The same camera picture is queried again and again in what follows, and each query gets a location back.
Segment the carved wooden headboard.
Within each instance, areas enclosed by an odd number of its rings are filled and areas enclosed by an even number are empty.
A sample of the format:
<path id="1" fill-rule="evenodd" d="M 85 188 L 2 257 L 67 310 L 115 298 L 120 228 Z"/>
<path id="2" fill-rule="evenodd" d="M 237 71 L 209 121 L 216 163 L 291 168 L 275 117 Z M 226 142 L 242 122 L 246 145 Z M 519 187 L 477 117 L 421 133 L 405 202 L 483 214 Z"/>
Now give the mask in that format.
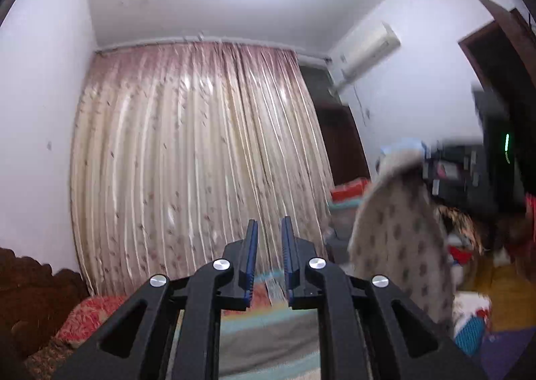
<path id="1" fill-rule="evenodd" d="M 1 348 L 23 361 L 45 347 L 89 296 L 81 275 L 1 249 Z"/>

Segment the red floral pillow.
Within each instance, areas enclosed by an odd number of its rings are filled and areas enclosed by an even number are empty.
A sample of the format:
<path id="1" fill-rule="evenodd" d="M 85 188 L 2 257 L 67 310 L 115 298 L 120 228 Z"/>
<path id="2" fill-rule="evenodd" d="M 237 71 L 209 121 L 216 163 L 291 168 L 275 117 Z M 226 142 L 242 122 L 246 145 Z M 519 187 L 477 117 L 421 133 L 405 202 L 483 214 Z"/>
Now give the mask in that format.
<path id="1" fill-rule="evenodd" d="M 79 303 L 48 344 L 24 361 L 33 379 L 51 379 L 55 370 L 125 301 L 125 296 L 94 296 Z"/>

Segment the white wall air conditioner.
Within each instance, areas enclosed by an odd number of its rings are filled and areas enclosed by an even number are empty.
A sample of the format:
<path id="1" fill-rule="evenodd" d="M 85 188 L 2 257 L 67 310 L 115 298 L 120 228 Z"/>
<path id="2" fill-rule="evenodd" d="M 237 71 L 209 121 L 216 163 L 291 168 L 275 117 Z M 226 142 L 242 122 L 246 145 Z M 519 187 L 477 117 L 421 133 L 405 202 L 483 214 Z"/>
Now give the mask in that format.
<path id="1" fill-rule="evenodd" d="M 354 43 L 339 55 L 339 76 L 333 79 L 330 94 L 337 95 L 347 84 L 352 83 L 400 48 L 401 44 L 393 28 L 384 22 L 358 33 Z"/>

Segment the dark wooden door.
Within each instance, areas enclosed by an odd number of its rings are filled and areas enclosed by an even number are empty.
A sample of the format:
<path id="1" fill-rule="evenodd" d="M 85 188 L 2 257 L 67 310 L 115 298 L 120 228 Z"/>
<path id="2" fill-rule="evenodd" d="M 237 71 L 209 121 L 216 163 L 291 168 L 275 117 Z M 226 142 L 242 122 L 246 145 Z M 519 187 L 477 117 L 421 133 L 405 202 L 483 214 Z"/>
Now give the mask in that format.
<path id="1" fill-rule="evenodd" d="M 499 96 L 513 124 L 522 185 L 535 194 L 535 34 L 517 9 L 478 0 L 492 21 L 459 41 L 482 87 Z"/>

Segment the white fleece patterned sweater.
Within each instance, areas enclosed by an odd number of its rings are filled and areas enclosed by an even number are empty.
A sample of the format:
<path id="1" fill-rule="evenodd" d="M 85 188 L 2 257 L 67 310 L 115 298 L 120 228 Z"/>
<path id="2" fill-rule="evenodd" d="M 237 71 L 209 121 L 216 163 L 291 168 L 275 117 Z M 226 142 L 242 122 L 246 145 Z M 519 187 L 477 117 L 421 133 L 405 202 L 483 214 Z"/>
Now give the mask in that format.
<path id="1" fill-rule="evenodd" d="M 347 272 L 386 276 L 449 336 L 454 289 L 443 224 L 422 179 L 423 151 L 403 149 L 380 158 L 367 186 L 348 245 Z"/>

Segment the beige floral curtain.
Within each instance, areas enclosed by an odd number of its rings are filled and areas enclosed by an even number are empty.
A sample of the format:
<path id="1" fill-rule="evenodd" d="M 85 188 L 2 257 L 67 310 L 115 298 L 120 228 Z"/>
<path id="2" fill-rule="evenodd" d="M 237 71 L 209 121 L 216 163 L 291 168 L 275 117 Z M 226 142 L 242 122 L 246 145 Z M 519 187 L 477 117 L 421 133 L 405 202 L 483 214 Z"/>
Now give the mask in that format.
<path id="1" fill-rule="evenodd" d="M 250 220 L 260 273 L 282 267 L 284 217 L 323 252 L 332 188 L 293 51 L 182 43 L 94 57 L 70 170 L 74 243 L 92 294 L 190 276 Z"/>

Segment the striped quilted bedspread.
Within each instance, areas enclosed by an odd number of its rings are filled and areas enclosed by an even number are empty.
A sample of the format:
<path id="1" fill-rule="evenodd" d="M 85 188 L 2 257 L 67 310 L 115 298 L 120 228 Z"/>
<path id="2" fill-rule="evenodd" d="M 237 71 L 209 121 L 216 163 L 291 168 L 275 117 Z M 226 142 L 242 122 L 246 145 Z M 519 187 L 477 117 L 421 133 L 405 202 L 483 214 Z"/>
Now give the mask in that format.
<path id="1" fill-rule="evenodd" d="M 174 379 L 216 379 L 218 376 L 221 313 L 243 310 L 253 294 L 253 277 L 234 268 L 217 270 L 207 265 L 194 276 L 170 283 L 170 298 L 185 310 L 172 368 Z M 283 320 L 259 317 L 251 326 L 240 316 L 237 342 L 232 344 L 229 368 L 261 368 L 272 362 L 292 362 L 317 344 L 324 379 L 355 379 L 366 374 L 363 341 L 355 315 L 354 291 L 350 279 L 331 263 L 316 269 L 311 265 L 294 270 L 290 276 L 289 306 L 294 310 L 315 310 L 315 315 L 291 315 L 282 310 Z"/>

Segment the dark wooden wardrobe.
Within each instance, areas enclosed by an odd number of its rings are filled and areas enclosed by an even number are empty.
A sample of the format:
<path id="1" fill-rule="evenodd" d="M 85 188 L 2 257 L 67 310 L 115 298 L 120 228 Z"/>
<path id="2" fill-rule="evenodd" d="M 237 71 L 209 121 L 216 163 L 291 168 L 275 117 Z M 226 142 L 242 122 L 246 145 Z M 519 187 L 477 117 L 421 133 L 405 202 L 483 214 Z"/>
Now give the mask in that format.
<path id="1" fill-rule="evenodd" d="M 300 70 L 314 103 L 334 184 L 369 179 L 369 167 L 351 109 L 330 94 L 333 82 L 328 71 L 307 65 L 301 65 Z"/>

